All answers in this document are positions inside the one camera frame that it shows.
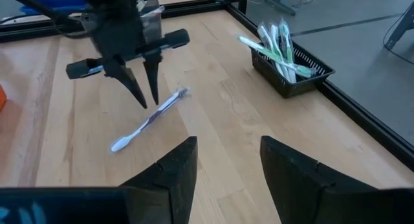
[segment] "orange object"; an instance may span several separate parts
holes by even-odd
[[[6,96],[5,90],[0,85],[0,111],[5,106],[6,100],[7,100],[7,96]]]

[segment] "wooden table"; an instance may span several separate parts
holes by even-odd
[[[234,34],[254,36],[226,11],[162,21],[191,42],[166,50],[160,100],[179,102],[117,154],[109,145],[156,110],[142,60],[129,62],[147,98],[142,109],[114,79],[69,80],[66,64],[97,57],[90,40],[60,36],[1,45],[1,186],[108,186],[138,174],[191,135],[199,167],[191,223],[278,223],[259,158],[270,135],[377,188],[413,186],[414,174],[321,93],[285,100],[259,75]]]

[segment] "black basket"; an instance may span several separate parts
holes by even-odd
[[[289,98],[296,95],[301,95],[308,91],[315,90],[325,79],[335,73],[323,62],[312,56],[305,49],[302,49],[297,44],[293,43],[294,62],[298,65],[315,68],[318,75],[306,79],[296,75],[296,83],[292,84],[286,78],[278,73],[276,68],[271,64],[271,60],[252,49],[253,67],[265,77],[268,82],[279,92],[283,98]]]

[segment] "gray floor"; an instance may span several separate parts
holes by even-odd
[[[297,8],[296,16],[267,4],[249,3],[247,15],[257,24],[283,17],[291,32],[299,35],[293,40],[336,70],[330,81],[414,144],[414,65],[382,46],[384,34],[398,19],[393,16],[402,14],[412,1],[314,0]],[[285,2],[294,5],[299,0]],[[355,23],[369,19],[376,21]],[[323,29],[344,23],[355,25]],[[307,32],[315,29],[322,31]],[[414,30],[393,50],[414,62]]]

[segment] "blue object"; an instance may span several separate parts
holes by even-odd
[[[87,3],[85,0],[35,0],[53,10],[59,12],[71,12],[71,10],[83,10],[86,8]],[[36,10],[28,6],[20,8],[25,14],[39,14]]]

